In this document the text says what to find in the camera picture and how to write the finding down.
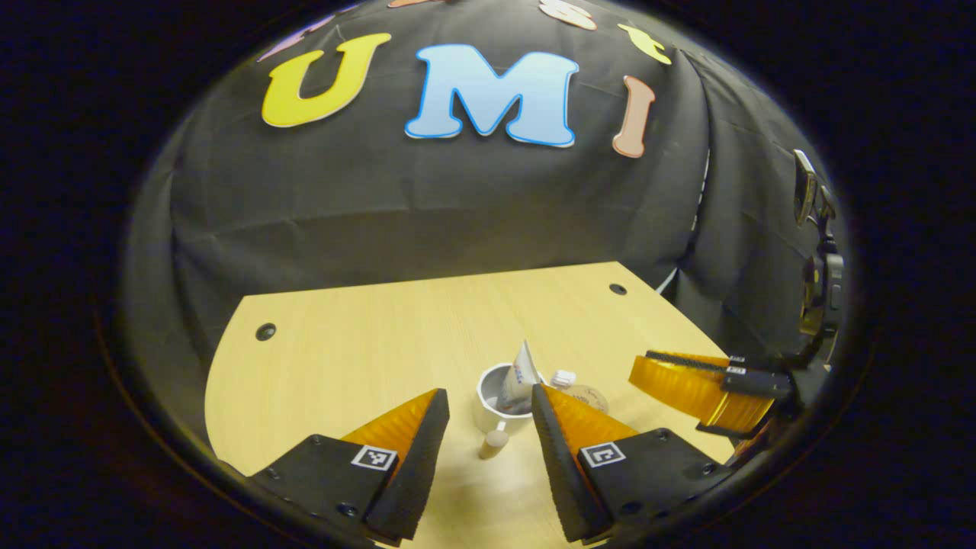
screw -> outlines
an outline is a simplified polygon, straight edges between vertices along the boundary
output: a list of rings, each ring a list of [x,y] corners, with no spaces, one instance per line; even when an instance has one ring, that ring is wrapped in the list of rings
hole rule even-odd
[[[340,503],[336,506],[336,511],[339,511],[347,517],[355,517],[356,513],[358,513],[358,510],[348,503]]]
[[[271,339],[271,337],[277,331],[278,328],[275,327],[274,324],[268,322],[266,324],[262,324],[261,327],[258,328],[258,331],[254,334],[254,336],[258,338],[258,341],[267,341]]]

yellow letter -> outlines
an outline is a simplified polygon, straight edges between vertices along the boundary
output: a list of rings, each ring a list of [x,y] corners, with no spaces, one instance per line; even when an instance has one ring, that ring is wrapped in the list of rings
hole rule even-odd
[[[630,35],[630,41],[633,42],[633,45],[636,46],[638,50],[660,61],[661,63],[671,64],[671,60],[668,59],[668,56],[661,53],[665,51],[665,47],[659,42],[655,42],[654,39],[648,36],[646,32],[638,28],[633,28],[632,26],[626,26],[625,24],[618,24],[617,26],[625,30],[627,34]]]
[[[367,34],[343,42],[336,51],[343,52],[339,72],[332,87],[322,94],[308,99],[299,96],[302,80],[308,66],[322,57],[322,50],[315,50],[276,66],[271,71],[271,83],[264,94],[261,116],[272,126],[288,128],[321,120],[348,105],[362,90],[366,71],[373,53],[380,44],[388,42],[389,34]]]

bottle cap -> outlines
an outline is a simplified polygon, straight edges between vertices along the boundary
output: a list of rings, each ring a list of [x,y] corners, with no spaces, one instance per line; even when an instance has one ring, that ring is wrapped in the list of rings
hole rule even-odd
[[[574,383],[576,383],[576,372],[566,370],[555,370],[552,380],[549,381],[549,384],[556,389],[569,389]]]

yellow letter u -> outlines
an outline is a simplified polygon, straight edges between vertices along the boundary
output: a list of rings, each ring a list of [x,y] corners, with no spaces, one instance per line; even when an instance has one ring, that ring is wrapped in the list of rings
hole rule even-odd
[[[343,52],[336,81],[325,92],[313,98],[299,96],[302,80],[308,66],[322,57],[322,50],[315,50],[276,66],[271,71],[271,83],[264,94],[261,116],[272,126],[288,128],[321,120],[348,105],[362,90],[366,71],[380,44],[388,42],[385,32],[367,34],[343,42],[336,51]]]

small cylindrical object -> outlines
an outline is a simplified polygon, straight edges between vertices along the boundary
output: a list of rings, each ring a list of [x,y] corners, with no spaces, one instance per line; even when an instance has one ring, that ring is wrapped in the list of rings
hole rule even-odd
[[[549,381],[549,384],[559,391],[569,389],[574,383],[576,383],[576,372],[566,370],[555,370],[552,379]]]
[[[498,430],[491,431],[485,435],[485,441],[481,443],[481,449],[478,450],[478,457],[491,459],[498,455],[498,452],[502,451],[507,443],[508,433]]]

